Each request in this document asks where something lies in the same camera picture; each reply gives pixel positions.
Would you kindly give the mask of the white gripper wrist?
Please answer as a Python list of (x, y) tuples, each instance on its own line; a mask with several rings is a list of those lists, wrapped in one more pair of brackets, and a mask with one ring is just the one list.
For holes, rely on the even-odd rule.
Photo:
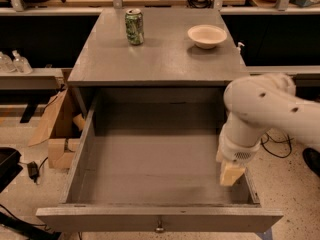
[(260, 148), (266, 127), (248, 123), (230, 112), (220, 135), (216, 161), (221, 163), (220, 184), (232, 186), (246, 171), (246, 164)]

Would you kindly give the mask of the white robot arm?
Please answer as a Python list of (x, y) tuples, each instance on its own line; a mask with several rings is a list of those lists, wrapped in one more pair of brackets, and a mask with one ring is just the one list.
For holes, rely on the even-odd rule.
[(282, 73), (238, 78), (223, 96), (228, 111), (219, 136), (216, 161), (220, 184), (233, 185), (260, 148), (260, 138), (275, 128), (320, 151), (320, 104), (296, 96), (292, 78)]

